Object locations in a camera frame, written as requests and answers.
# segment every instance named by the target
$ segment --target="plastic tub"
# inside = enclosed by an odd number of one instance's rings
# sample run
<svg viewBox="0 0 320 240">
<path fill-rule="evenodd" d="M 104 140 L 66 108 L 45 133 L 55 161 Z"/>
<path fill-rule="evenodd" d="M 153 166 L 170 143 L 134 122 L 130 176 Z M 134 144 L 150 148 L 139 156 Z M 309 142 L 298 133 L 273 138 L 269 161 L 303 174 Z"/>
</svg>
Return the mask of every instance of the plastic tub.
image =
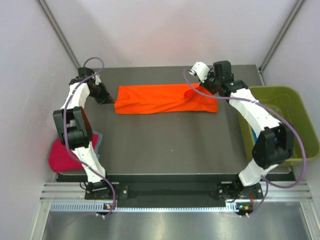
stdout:
<svg viewBox="0 0 320 240">
<path fill-rule="evenodd" d="M 307 160 L 316 159 L 320 154 L 319 140 L 300 95 L 292 88 L 286 86 L 253 86 L 249 89 L 260 103 L 272 108 L 293 125 L 303 142 Z M 252 149 L 255 145 L 253 131 L 248 122 L 240 114 L 238 114 L 238 118 L 245 155 L 247 160 L 251 161 Z M 295 139 L 292 157 L 287 159 L 282 166 L 288 167 L 301 162 L 301 149 Z"/>
</svg>

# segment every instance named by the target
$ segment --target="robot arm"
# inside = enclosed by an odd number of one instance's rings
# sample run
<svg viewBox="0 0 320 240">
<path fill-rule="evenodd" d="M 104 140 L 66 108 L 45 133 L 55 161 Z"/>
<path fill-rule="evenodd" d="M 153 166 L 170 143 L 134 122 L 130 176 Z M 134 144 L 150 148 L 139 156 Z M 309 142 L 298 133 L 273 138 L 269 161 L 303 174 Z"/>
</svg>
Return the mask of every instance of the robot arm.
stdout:
<svg viewBox="0 0 320 240">
<path fill-rule="evenodd" d="M 291 157 L 294 135 L 286 125 L 283 125 L 265 109 L 253 104 L 258 100 L 242 80 L 234 81 L 229 61 L 215 62 L 213 68 L 207 67 L 203 62 L 196 62 L 190 74 L 198 76 L 200 85 L 213 95 L 218 93 L 221 97 L 251 101 L 227 99 L 228 103 L 244 117 L 258 136 L 252 150 L 253 159 L 232 182 L 235 194 L 243 195 L 242 193 L 258 185 L 262 176 L 266 176 L 269 171 Z"/>
<path fill-rule="evenodd" d="M 60 110 L 53 112 L 54 123 L 63 145 L 65 143 L 63 113 L 66 107 L 66 122 L 67 122 L 67 139 L 71 151 L 77 158 L 86 163 L 102 176 L 106 176 L 106 170 L 98 161 L 97 155 L 92 145 L 93 132 L 87 116 L 84 112 L 85 102 L 88 96 L 94 97 L 98 104 L 112 104 L 115 101 L 112 99 L 105 85 L 101 82 L 98 75 L 90 78 L 88 81 L 81 83 L 75 93 L 75 87 L 85 78 L 92 75 L 94 72 L 87 67 L 78 68 L 79 76 L 72 79 L 69 83 L 69 94 L 67 100 Z M 73 94 L 71 101 L 66 106 L 68 99 Z M 91 191 L 103 189 L 106 187 L 105 181 L 101 177 L 94 174 L 87 165 L 82 165 L 87 177 L 88 187 Z"/>
</svg>

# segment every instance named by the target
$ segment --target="orange cloth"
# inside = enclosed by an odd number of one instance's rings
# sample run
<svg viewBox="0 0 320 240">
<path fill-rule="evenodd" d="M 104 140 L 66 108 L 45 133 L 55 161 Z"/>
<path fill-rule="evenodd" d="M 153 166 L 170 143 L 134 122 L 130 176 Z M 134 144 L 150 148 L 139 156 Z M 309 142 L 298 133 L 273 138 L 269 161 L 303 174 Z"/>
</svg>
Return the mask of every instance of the orange cloth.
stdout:
<svg viewBox="0 0 320 240">
<path fill-rule="evenodd" d="M 202 93 L 210 94 L 204 87 L 192 85 Z M 119 86 L 114 107 L 116 114 L 218 112 L 217 100 L 194 92 L 188 84 Z"/>
</svg>

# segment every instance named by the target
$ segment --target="purple cable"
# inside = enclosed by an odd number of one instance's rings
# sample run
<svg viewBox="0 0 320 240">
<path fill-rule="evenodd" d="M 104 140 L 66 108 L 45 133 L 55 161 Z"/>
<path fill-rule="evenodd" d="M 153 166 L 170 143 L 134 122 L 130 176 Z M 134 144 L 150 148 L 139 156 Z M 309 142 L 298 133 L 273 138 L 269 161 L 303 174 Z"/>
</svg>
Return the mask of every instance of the purple cable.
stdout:
<svg viewBox="0 0 320 240">
<path fill-rule="evenodd" d="M 264 203 L 264 201 L 267 198 L 268 192 L 269 192 L 269 183 L 266 181 L 265 182 L 265 193 L 264 193 L 264 196 L 261 199 L 261 202 L 259 202 L 258 206 L 256 206 L 255 209 L 253 209 L 253 211 L 248 215 L 248 217 L 251 216 L 252 214 L 254 214 L 256 211 L 258 211 L 258 209 L 262 206 L 262 204 Z"/>
<path fill-rule="evenodd" d="M 74 96 L 75 92 L 77 91 L 78 87 L 83 84 L 84 82 L 86 82 L 87 80 L 91 79 L 92 77 L 98 75 L 99 73 L 101 73 L 101 71 L 104 69 L 105 67 L 105 63 L 104 61 L 102 61 L 101 58 L 99 57 L 90 57 L 87 61 L 85 61 L 84 63 L 84 67 L 86 66 L 87 62 L 92 60 L 92 59 L 97 59 L 99 60 L 101 63 L 102 63 L 102 67 L 99 71 L 95 72 L 94 74 L 86 77 L 85 79 L 83 79 L 81 82 L 79 82 L 79 84 L 74 88 L 74 90 L 72 91 L 72 94 L 71 96 L 69 97 L 69 99 L 66 101 L 66 104 L 64 106 L 64 109 L 63 109 L 63 133 L 64 133 L 64 141 L 65 141 L 65 147 L 66 147 L 66 150 L 68 152 L 68 154 L 70 155 L 70 157 L 72 157 L 75 161 L 81 163 L 82 165 L 85 165 L 86 167 L 88 167 L 88 169 L 90 169 L 91 172 L 93 172 L 94 174 L 96 174 L 98 177 L 102 178 L 111 188 L 111 191 L 112 191 L 112 208 L 111 210 L 105 215 L 106 217 L 109 216 L 111 214 L 111 212 L 115 209 L 116 207 L 116 192 L 115 192 L 115 189 L 114 187 L 112 186 L 111 182 L 106 179 L 105 176 L 102 176 L 100 173 L 98 173 L 97 171 L 95 171 L 91 166 L 89 166 L 87 163 L 79 160 L 77 157 L 74 157 L 73 154 L 71 153 L 71 150 L 70 150 L 70 146 L 69 146 L 69 142 L 68 142 L 68 134 L 67 134 L 67 109 L 68 109 L 68 105 L 69 103 L 71 102 L 72 100 L 72 97 Z"/>
<path fill-rule="evenodd" d="M 293 188 L 295 186 L 297 186 L 298 184 L 300 184 L 300 182 L 304 179 L 305 175 L 306 175 L 306 171 L 307 171 L 307 156 L 306 156 L 306 151 L 305 151 L 305 148 L 304 148 L 304 144 L 302 143 L 302 140 L 299 136 L 299 134 L 297 133 L 297 131 L 291 126 L 291 124 L 285 120 L 281 115 L 279 115 L 276 111 L 274 111 L 273 109 L 271 109 L 270 107 L 266 106 L 266 105 L 263 105 L 262 103 L 260 102 L 252 102 L 251 100 L 249 99 L 246 99 L 246 98 L 241 98 L 241 97 L 228 97 L 228 96 L 214 96 L 214 95 L 208 95 L 208 94 L 205 94 L 203 92 L 200 92 L 199 90 L 197 90 L 196 88 L 194 88 L 192 86 L 192 84 L 189 82 L 188 78 L 187 78 L 187 75 L 186 73 L 189 72 L 190 70 L 189 69 L 185 69 L 183 71 L 183 76 L 184 76 L 184 79 L 185 81 L 188 83 L 188 85 L 190 86 L 191 89 L 193 89 L 196 93 L 200 94 L 200 95 L 203 95 L 203 96 L 206 96 L 208 98 L 212 98 L 212 99 L 222 99 L 222 100 L 239 100 L 239 101 L 245 101 L 245 102 L 248 102 L 248 103 L 252 103 L 252 104 L 256 104 L 264 109 L 266 109 L 269 113 L 272 113 L 274 114 L 281 122 L 283 122 L 294 134 L 294 136 L 296 137 L 298 143 L 299 143 L 299 146 L 301 148 L 301 153 L 302 153 L 302 171 L 301 171 L 301 174 L 300 176 L 298 177 L 298 179 L 295 181 L 295 183 L 293 184 L 290 184 L 288 186 L 281 186 L 281 185 L 277 185 L 271 181 L 269 181 L 268 179 L 266 179 L 265 176 L 261 176 L 261 178 L 266 182 L 266 183 L 269 183 L 270 185 L 274 186 L 274 187 L 277 187 L 277 188 L 280 188 L 280 189 L 290 189 L 290 188 Z"/>
</svg>

